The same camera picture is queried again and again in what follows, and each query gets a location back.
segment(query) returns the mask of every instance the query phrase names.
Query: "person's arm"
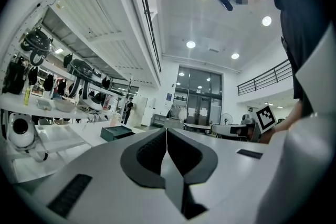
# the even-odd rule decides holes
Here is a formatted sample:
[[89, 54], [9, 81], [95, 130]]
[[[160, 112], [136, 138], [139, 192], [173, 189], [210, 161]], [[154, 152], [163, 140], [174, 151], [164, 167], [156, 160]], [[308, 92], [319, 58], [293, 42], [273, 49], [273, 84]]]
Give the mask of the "person's arm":
[[295, 104], [294, 108], [284, 121], [275, 125], [272, 129], [268, 130], [266, 133], [263, 134], [263, 136], [260, 139], [260, 143], [268, 144], [272, 136], [276, 132], [288, 130], [293, 123], [295, 123], [301, 118], [301, 115], [302, 115], [302, 101], [300, 100]]

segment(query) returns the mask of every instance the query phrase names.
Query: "black rectangular slot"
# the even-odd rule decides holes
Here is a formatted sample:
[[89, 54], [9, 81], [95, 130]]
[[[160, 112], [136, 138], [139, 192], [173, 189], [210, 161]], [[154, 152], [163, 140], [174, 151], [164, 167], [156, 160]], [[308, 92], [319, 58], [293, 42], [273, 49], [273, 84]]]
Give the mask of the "black rectangular slot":
[[248, 150], [239, 150], [237, 153], [242, 154], [244, 156], [251, 157], [251, 158], [255, 158], [255, 159], [261, 159], [261, 157], [262, 157], [262, 153], [254, 152], [254, 151], [248, 151]]
[[48, 205], [48, 208], [65, 218], [91, 180], [91, 176], [76, 175]]

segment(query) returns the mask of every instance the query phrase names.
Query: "black shirt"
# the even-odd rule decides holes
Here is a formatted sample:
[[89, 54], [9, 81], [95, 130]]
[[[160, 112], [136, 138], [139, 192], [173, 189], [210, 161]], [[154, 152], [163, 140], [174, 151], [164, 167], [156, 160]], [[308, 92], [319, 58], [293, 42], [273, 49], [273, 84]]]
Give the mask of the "black shirt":
[[313, 110], [296, 72], [318, 45], [330, 20], [322, 0], [274, 0], [274, 3], [281, 10], [282, 44], [292, 66], [294, 99], [302, 101], [304, 117]]

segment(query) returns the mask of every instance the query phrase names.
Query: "round recessed light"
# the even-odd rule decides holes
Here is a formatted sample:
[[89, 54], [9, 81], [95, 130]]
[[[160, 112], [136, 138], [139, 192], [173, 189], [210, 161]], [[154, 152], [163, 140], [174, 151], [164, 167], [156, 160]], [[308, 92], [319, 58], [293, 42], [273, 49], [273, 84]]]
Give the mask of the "round recessed light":
[[195, 46], [196, 46], [196, 43], [195, 43], [195, 42], [193, 42], [193, 41], [188, 41], [188, 42], [187, 42], [187, 47], [188, 47], [188, 48], [192, 49], [192, 48], [195, 48]]
[[271, 24], [271, 22], [272, 22], [271, 17], [266, 16], [266, 17], [263, 19], [262, 24], [265, 25], [265, 26], [269, 26], [269, 25]]
[[232, 55], [231, 55], [231, 58], [232, 58], [232, 59], [238, 59], [238, 58], [239, 58], [239, 54], [232, 54]]

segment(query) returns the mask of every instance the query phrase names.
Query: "door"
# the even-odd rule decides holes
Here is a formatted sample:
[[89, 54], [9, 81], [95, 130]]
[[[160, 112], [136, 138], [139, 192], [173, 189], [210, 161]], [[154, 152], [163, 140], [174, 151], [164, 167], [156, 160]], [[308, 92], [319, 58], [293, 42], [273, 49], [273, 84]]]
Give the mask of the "door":
[[187, 123], [204, 125], [209, 120], [210, 98], [189, 94], [187, 104]]

